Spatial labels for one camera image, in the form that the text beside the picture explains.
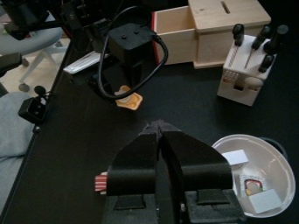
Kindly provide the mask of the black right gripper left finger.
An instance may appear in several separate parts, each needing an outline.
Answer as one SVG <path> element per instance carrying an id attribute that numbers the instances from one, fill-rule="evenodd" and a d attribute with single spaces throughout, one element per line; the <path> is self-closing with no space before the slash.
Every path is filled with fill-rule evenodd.
<path id="1" fill-rule="evenodd" d="M 157 224 L 155 175 L 159 136 L 157 122 L 152 122 L 115 155 L 107 169 L 101 224 Z"/>

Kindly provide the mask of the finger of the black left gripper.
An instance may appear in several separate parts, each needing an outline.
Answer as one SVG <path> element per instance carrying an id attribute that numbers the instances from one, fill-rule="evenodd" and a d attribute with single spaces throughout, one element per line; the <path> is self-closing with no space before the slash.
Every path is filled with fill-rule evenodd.
<path id="1" fill-rule="evenodd" d="M 128 83 L 131 88 L 139 84 L 141 80 L 141 74 L 143 74 L 143 64 L 137 63 L 132 65 L 128 69 Z"/>

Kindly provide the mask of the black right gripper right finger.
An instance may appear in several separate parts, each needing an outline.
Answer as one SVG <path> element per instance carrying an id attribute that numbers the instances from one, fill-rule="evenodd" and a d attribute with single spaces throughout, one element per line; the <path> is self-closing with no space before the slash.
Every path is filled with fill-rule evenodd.
<path id="1" fill-rule="evenodd" d="M 183 224 L 244 224 L 228 160 L 168 122 L 157 122 L 163 159 Z"/>

